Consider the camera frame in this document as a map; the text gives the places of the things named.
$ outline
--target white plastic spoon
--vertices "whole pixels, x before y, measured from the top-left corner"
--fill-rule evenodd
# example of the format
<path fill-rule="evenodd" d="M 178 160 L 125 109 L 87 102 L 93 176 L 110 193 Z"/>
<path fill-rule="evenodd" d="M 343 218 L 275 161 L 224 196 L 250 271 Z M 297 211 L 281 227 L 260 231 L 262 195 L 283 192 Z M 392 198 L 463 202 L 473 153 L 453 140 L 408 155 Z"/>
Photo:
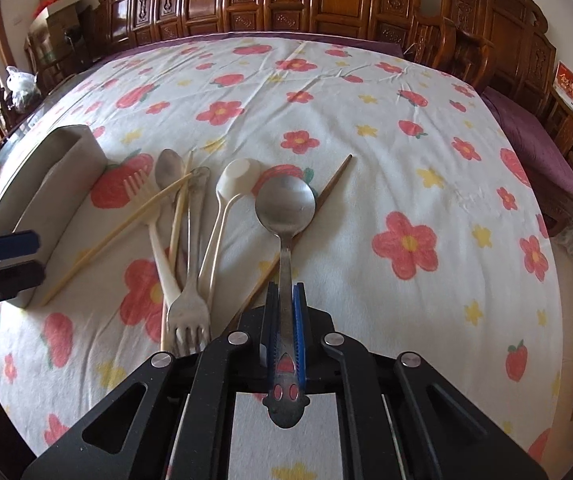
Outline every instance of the white plastic spoon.
<path fill-rule="evenodd" d="M 251 192 L 260 177 L 262 167 L 252 158 L 237 158 L 231 162 L 220 176 L 215 186 L 218 212 L 211 238 L 206 247 L 204 261 L 198 277 L 198 292 L 209 307 L 213 304 L 215 292 L 215 273 L 220 255 L 220 242 L 224 233 L 224 224 L 231 206 L 241 197 Z"/>

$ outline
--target brown chopstick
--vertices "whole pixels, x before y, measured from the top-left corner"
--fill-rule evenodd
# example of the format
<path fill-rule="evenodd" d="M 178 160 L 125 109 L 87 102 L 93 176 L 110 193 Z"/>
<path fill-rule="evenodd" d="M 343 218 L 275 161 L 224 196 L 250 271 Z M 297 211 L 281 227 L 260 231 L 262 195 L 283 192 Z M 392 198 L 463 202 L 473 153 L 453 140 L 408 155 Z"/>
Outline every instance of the brown chopstick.
<path fill-rule="evenodd" d="M 323 192 L 319 194 L 318 199 L 315 201 L 315 215 L 318 214 L 318 211 L 322 208 L 327 198 L 329 198 L 331 191 L 333 191 L 333 188 L 338 183 L 340 177 L 344 173 L 344 170 L 346 170 L 352 158 L 353 155 L 349 155 L 347 158 L 344 159 L 344 162 L 342 162 L 342 165 L 338 168 L 338 171 L 336 171 L 333 174 L 330 181 L 327 183 L 326 187 L 324 187 Z M 302 235 L 306 231 L 307 230 L 305 229 L 300 234 L 295 235 L 295 237 L 293 238 L 293 248 L 295 248 L 295 245 L 298 243 L 300 238 L 302 238 Z M 246 298 L 246 300 L 244 300 L 242 306 L 240 307 L 238 312 L 236 312 L 235 316 L 233 316 L 233 319 L 231 319 L 231 321 L 227 325 L 224 333 L 229 333 L 237 328 L 238 323 L 240 322 L 240 316 L 249 309 L 249 307 L 253 304 L 253 302 L 260 294 L 260 292 L 262 292 L 262 290 L 264 290 L 264 288 L 268 285 L 268 282 L 270 281 L 271 277 L 278 270 L 279 263 L 280 263 L 280 256 L 279 254 L 277 254 L 275 258 L 273 258 L 271 266 L 267 270 L 265 270 L 264 273 L 260 276 L 258 283 L 256 283 L 255 287 L 253 287 L 253 290 Z"/>

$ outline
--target floral tablecloth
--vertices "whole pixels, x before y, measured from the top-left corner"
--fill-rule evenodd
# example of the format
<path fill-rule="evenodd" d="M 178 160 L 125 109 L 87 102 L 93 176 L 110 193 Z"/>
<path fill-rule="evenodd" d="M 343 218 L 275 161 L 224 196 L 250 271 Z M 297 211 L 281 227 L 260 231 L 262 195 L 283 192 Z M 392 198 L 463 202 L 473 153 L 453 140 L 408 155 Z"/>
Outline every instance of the floral tablecloth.
<path fill-rule="evenodd" d="M 294 279 L 338 330 L 373 352 L 419 352 L 541 456 L 562 361 L 553 256 L 515 153 L 466 84 L 358 48 L 207 37 L 108 62 L 42 118 L 24 149 L 79 123 L 111 164 L 34 300 L 132 210 L 122 181 L 151 173 L 163 148 L 195 149 L 196 164 L 212 170 L 211 189 L 228 162 L 252 157 L 265 166 L 260 181 L 294 174 L 317 192 L 352 153 L 294 251 Z M 203 249 L 216 210 L 211 193 Z M 159 227 L 168 240 L 170 206 Z M 224 237 L 215 334 L 277 251 L 245 197 Z M 143 226 L 46 307 L 0 306 L 0 400 L 36 453 L 156 351 L 161 307 Z M 256 397 L 239 396 L 231 478 L 340 478 L 335 410 L 333 399 L 315 397 L 303 421 L 283 431 Z"/>

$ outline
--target yellow flower center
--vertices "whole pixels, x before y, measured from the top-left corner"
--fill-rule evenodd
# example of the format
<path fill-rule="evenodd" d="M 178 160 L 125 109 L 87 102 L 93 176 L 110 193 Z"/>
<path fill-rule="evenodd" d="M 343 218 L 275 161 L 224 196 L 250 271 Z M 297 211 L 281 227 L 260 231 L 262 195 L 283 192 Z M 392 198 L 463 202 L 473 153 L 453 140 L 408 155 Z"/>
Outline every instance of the yellow flower center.
<path fill-rule="evenodd" d="M 409 253 L 414 253 L 418 250 L 418 241 L 413 236 L 403 236 L 403 247 Z"/>
<path fill-rule="evenodd" d="M 149 298 L 151 298 L 153 303 L 162 303 L 164 301 L 164 294 L 162 293 L 160 282 L 157 282 L 151 287 L 151 290 L 149 291 Z"/>

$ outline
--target purple cushion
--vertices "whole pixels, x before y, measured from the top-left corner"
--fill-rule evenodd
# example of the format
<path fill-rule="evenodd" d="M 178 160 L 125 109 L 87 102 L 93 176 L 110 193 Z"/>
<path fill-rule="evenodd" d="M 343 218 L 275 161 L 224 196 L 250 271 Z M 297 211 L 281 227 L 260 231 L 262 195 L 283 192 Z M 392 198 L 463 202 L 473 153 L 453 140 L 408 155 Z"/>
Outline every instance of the purple cushion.
<path fill-rule="evenodd" d="M 481 97 L 522 165 L 573 195 L 573 170 L 536 116 L 493 88 L 487 87 Z"/>

